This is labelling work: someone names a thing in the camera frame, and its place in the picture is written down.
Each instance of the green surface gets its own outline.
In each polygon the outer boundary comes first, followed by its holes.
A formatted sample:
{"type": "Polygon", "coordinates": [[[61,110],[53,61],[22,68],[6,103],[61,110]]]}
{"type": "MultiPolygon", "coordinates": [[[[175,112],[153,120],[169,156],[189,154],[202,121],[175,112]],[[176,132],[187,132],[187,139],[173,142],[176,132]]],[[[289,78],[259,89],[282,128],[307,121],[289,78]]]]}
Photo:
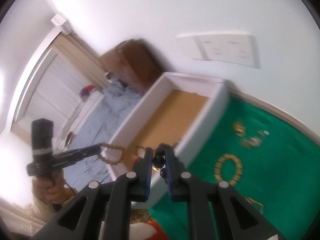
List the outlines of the green surface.
{"type": "MultiPolygon", "coordinates": [[[[223,118],[188,168],[201,179],[216,183],[214,165],[223,154],[236,155],[243,164],[243,175],[235,189],[264,205],[263,215],[287,240],[299,240],[320,210],[320,148],[295,128],[275,116],[232,98],[223,118]],[[241,146],[232,125],[241,119],[244,138],[267,130],[260,147],[241,146]]],[[[225,180],[233,176],[232,161],[222,169],[225,180]]],[[[171,240],[186,240],[185,203],[172,203],[165,195],[152,209],[171,240]]]]}

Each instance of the open box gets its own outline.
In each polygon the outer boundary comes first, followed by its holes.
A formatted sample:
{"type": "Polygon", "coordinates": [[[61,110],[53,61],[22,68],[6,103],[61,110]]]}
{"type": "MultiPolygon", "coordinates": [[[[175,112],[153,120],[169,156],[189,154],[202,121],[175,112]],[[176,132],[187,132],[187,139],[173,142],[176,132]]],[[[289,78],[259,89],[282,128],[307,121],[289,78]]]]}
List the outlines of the open box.
{"type": "MultiPolygon", "coordinates": [[[[228,102],[229,95],[223,79],[163,73],[109,143],[128,149],[135,148],[136,144],[152,149],[159,143],[176,144],[175,155],[188,167],[219,122],[228,102]]],[[[119,154],[119,151],[112,149],[103,153],[110,160],[116,160],[119,154]]],[[[107,164],[113,180],[131,169],[132,156],[131,151],[124,155],[122,163],[115,166],[107,164]]],[[[167,186],[159,172],[153,172],[149,200],[134,203],[134,207],[150,208],[166,191],[167,186]]]]}

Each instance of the wall outlet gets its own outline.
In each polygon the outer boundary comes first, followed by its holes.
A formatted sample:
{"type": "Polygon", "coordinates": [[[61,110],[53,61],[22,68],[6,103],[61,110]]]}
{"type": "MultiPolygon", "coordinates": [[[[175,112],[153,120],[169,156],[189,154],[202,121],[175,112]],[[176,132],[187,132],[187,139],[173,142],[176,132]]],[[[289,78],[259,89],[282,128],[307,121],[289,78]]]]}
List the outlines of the wall outlet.
{"type": "Polygon", "coordinates": [[[188,57],[259,67],[253,37],[249,34],[206,34],[177,39],[188,57]]]}

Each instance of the white wall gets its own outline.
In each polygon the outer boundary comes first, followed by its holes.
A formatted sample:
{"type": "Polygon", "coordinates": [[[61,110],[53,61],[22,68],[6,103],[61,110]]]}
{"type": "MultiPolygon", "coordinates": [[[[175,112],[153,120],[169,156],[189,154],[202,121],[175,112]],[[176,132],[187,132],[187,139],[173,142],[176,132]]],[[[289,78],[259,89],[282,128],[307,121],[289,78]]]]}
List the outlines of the white wall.
{"type": "Polygon", "coordinates": [[[32,162],[31,147],[10,132],[0,137],[0,149],[0,196],[22,206],[31,203],[31,177],[26,170],[32,162]]]}
{"type": "Polygon", "coordinates": [[[300,0],[52,0],[99,54],[145,38],[168,70],[229,79],[320,135],[320,30],[300,0]],[[255,36],[261,69],[184,58],[175,37],[242,31],[255,36]]]}
{"type": "Polygon", "coordinates": [[[0,24],[0,133],[18,80],[39,44],[53,29],[47,0],[16,0],[0,24]]]}

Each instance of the curtain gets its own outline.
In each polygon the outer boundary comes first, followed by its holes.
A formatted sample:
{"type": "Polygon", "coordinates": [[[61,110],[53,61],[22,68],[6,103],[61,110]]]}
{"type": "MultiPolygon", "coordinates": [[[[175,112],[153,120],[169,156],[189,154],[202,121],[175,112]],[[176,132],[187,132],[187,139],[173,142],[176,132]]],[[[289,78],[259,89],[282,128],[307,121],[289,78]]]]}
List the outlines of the curtain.
{"type": "Polygon", "coordinates": [[[51,44],[58,55],[71,63],[98,89],[108,86],[105,71],[98,57],[75,35],[59,34],[51,44]]]}

